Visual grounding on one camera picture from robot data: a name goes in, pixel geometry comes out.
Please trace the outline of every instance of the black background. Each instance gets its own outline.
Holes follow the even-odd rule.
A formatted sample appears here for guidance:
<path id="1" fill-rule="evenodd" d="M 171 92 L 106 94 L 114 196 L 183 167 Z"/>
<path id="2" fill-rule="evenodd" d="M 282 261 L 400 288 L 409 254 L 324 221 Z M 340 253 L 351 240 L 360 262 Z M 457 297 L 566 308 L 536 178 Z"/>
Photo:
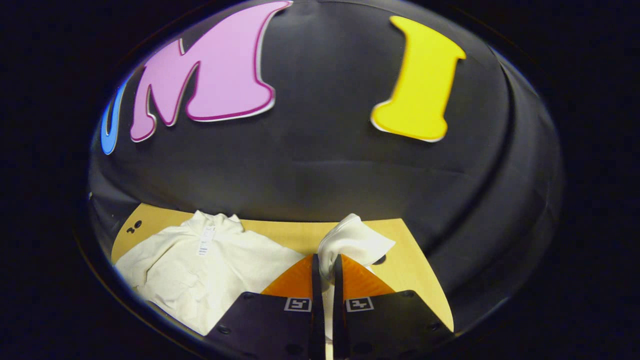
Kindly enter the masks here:
<path id="1" fill-rule="evenodd" d="M 3 215 L 9 230 L 3 244 L 9 249 L 2 255 L 1 283 L 10 305 L 3 309 L 0 357 L 193 357 L 135 319 L 101 286 L 76 248 L 67 214 L 70 194 L 82 188 L 85 135 L 113 81 L 130 65 L 119 61 L 203 4 L 3 3 Z M 532 80 L 544 94 L 554 91 L 568 178 L 562 224 L 539 270 L 511 301 L 435 358 L 637 354 L 640 150 L 639 117 L 632 109 L 639 93 L 633 62 L 640 51 L 634 9 L 622 1 L 424 5 L 449 17 L 461 16 L 454 8 L 464 11 L 544 70 L 544 79 Z"/>

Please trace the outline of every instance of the screw hole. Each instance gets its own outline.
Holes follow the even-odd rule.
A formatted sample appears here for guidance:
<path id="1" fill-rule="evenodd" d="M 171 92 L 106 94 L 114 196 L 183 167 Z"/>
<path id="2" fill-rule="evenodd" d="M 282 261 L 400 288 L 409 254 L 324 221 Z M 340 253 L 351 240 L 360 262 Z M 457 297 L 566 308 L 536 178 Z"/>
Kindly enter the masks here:
<path id="1" fill-rule="evenodd" d="M 382 258 L 379 258 L 375 263 L 373 263 L 373 265 L 380 265 L 384 263 L 386 259 L 387 259 L 387 255 L 382 255 Z"/>
<path id="2" fill-rule="evenodd" d="M 429 330 L 436 331 L 440 328 L 440 322 L 435 322 L 429 325 Z"/>
<path id="3" fill-rule="evenodd" d="M 224 335 L 228 335 L 228 334 L 230 334 L 230 333 L 231 333 L 231 329 L 229 329 L 228 327 L 223 326 L 223 325 L 219 325 L 219 326 L 218 326 L 218 331 L 219 331 L 220 333 L 224 334 Z"/>

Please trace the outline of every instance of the price tag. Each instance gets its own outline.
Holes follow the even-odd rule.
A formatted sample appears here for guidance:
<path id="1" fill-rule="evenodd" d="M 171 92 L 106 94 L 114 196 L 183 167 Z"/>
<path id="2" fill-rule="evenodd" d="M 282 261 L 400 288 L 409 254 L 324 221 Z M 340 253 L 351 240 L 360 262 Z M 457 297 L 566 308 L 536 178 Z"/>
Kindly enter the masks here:
<path id="1" fill-rule="evenodd" d="M 209 246 L 213 240 L 213 236 L 216 234 L 215 226 L 205 226 L 204 231 L 200 237 L 200 246 L 198 246 L 198 255 L 205 256 L 209 251 Z"/>

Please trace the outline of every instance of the folded garment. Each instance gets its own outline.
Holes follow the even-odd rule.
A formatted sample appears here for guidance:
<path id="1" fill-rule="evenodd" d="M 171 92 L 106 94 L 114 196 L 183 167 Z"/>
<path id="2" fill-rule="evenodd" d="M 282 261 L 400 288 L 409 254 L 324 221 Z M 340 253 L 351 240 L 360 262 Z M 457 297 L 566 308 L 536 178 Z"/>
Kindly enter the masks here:
<path id="1" fill-rule="evenodd" d="M 244 291 L 260 293 L 303 255 L 245 231 L 239 219 L 196 211 L 115 264 L 145 300 L 206 335 Z"/>

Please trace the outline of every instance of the wooden board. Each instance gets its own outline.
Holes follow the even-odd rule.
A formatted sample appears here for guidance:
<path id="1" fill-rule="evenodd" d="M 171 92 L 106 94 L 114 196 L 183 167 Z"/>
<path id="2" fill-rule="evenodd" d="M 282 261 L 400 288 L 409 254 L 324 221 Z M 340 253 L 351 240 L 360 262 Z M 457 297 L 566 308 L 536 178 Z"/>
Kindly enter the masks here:
<path id="1" fill-rule="evenodd" d="M 111 251 L 111 261 L 116 263 L 136 244 L 159 233 L 166 227 L 178 226 L 193 214 L 140 204 L 122 226 Z M 135 229 L 137 221 L 142 221 Z M 323 237 L 337 222 L 274 222 L 241 220 L 246 230 L 267 236 L 282 246 L 301 254 L 317 252 Z M 453 331 L 453 316 L 442 287 L 424 257 L 420 247 L 402 219 L 365 221 L 376 232 L 394 240 L 396 244 L 387 253 L 387 260 L 372 265 L 375 274 L 395 291 L 413 290 L 425 301 L 442 322 Z"/>

